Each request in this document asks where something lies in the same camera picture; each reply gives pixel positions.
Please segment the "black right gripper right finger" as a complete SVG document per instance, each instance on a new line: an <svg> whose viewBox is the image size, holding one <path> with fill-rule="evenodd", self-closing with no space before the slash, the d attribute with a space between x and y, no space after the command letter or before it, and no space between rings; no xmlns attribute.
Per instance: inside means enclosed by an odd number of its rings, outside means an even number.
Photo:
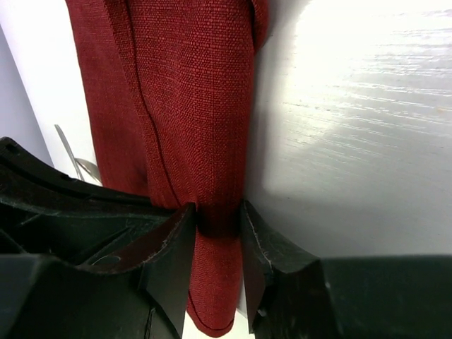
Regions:
<svg viewBox="0 0 452 339"><path fill-rule="evenodd" d="M449 255L320 258L240 206L256 338L450 338Z"/></svg>

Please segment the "dark red cloth napkin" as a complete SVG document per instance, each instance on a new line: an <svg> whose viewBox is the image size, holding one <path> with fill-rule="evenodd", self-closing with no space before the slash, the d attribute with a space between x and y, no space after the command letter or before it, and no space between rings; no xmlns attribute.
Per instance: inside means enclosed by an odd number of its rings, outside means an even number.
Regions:
<svg viewBox="0 0 452 339"><path fill-rule="evenodd" d="M228 333L242 283L239 205L266 1L68 1L104 186L196 205L186 310Z"/></svg>

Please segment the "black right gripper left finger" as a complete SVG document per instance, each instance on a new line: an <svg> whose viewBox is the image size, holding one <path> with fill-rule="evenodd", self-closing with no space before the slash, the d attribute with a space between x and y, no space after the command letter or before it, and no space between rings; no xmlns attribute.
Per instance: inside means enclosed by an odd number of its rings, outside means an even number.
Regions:
<svg viewBox="0 0 452 339"><path fill-rule="evenodd" d="M1 222L2 338L180 338L194 253L193 204L145 215Z"/></svg>

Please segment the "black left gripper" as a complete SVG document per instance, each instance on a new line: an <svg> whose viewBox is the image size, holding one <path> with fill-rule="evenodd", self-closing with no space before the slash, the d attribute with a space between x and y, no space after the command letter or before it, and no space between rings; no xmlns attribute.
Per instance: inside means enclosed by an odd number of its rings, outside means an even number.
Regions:
<svg viewBox="0 0 452 339"><path fill-rule="evenodd" d="M1 139L1 253L92 263L173 214L148 199L87 184Z"/></svg>

